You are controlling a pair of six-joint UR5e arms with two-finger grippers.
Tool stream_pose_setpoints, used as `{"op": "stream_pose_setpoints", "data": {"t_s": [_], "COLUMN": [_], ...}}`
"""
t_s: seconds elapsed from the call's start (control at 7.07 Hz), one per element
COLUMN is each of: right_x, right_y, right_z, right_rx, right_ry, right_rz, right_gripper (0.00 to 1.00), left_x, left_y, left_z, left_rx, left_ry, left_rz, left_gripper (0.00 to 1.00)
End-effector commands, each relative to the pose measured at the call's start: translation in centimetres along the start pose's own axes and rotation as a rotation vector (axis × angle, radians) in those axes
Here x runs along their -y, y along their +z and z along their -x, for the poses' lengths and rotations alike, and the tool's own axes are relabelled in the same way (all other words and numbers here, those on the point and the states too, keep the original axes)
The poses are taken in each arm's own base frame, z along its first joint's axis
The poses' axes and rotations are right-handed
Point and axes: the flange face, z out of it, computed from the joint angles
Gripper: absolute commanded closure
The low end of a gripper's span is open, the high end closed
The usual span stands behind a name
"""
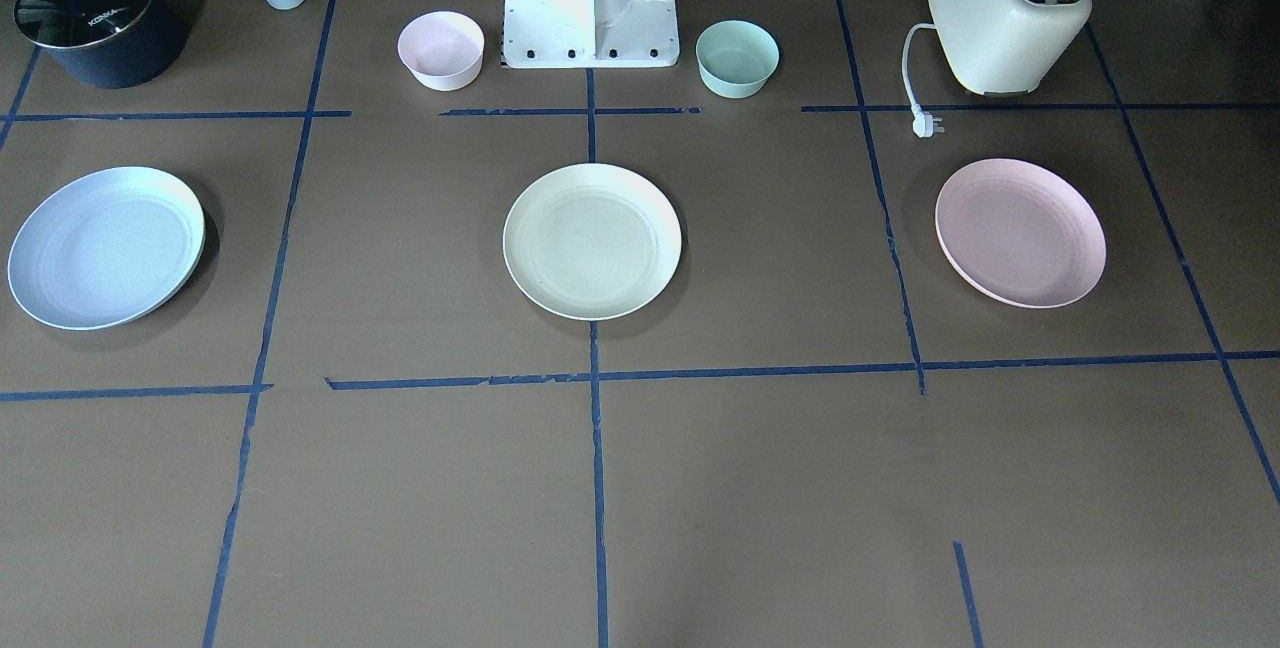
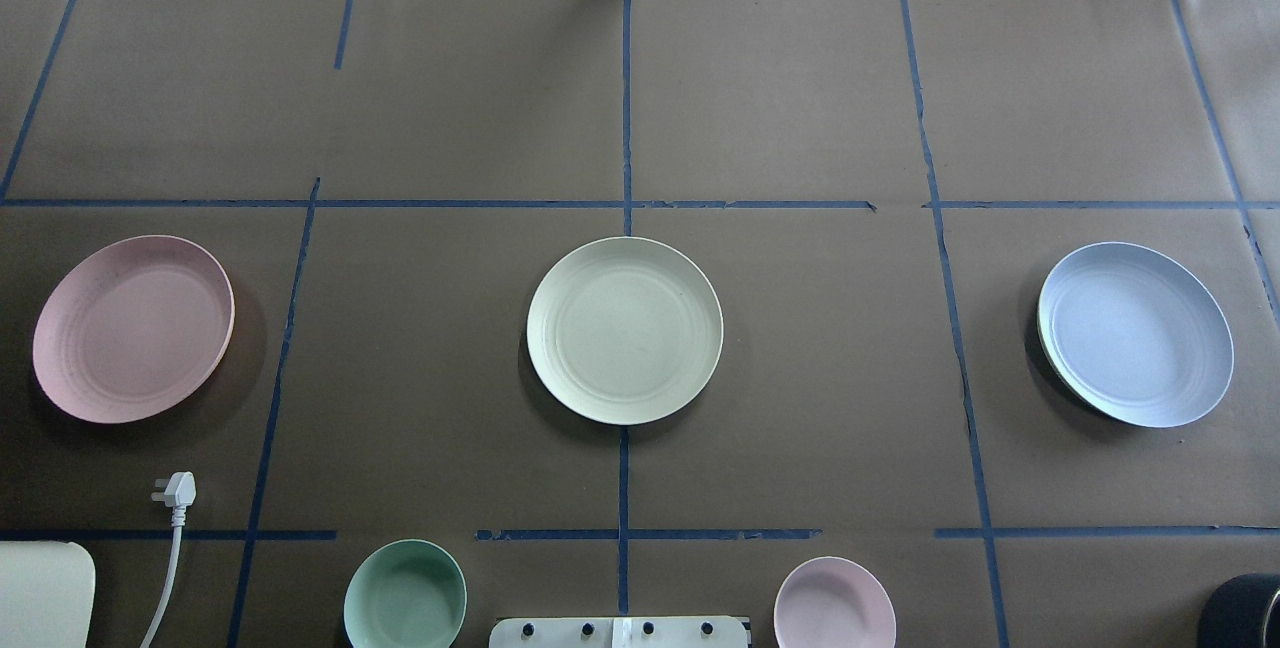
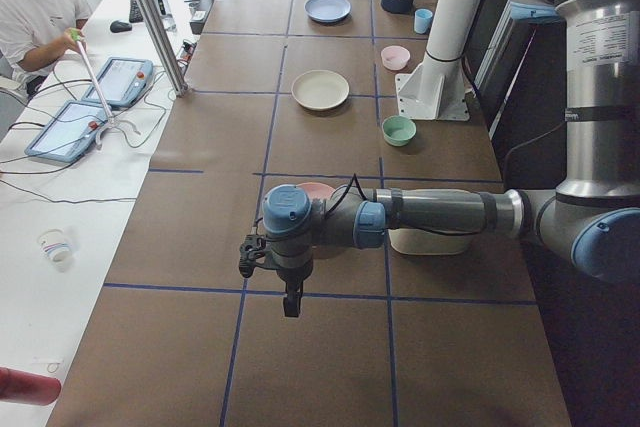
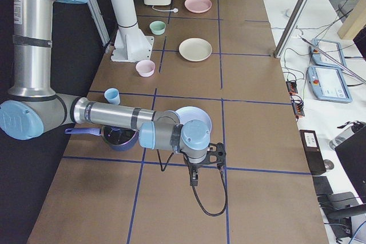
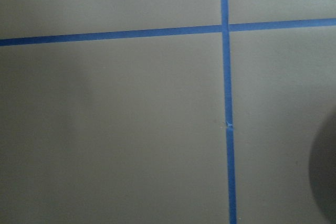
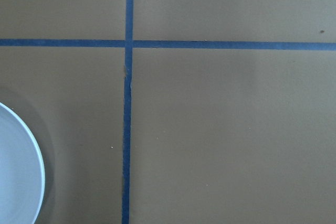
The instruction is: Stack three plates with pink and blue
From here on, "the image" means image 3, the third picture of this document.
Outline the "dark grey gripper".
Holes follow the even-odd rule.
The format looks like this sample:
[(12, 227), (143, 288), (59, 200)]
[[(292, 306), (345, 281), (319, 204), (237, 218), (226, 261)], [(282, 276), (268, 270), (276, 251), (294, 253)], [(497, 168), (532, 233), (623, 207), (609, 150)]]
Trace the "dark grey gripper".
[(297, 293), (313, 272), (312, 248), (293, 240), (271, 243), (271, 256), (276, 264), (278, 277), (285, 283), (287, 295), (283, 298), (283, 311), (287, 318), (298, 318), (301, 297)]

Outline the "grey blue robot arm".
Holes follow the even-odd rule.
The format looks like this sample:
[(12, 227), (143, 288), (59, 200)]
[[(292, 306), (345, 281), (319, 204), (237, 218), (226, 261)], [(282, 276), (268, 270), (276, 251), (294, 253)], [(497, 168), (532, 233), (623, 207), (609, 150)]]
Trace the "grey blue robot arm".
[(531, 239), (579, 271), (619, 283), (639, 277), (639, 0), (511, 0), (511, 15), (566, 24), (567, 174), (552, 190), (503, 194), (362, 189), (329, 200), (281, 185), (240, 249), (239, 270), (274, 271), (284, 313), (300, 313), (317, 245), (377, 248), (389, 230), (449, 236), (501, 232)]

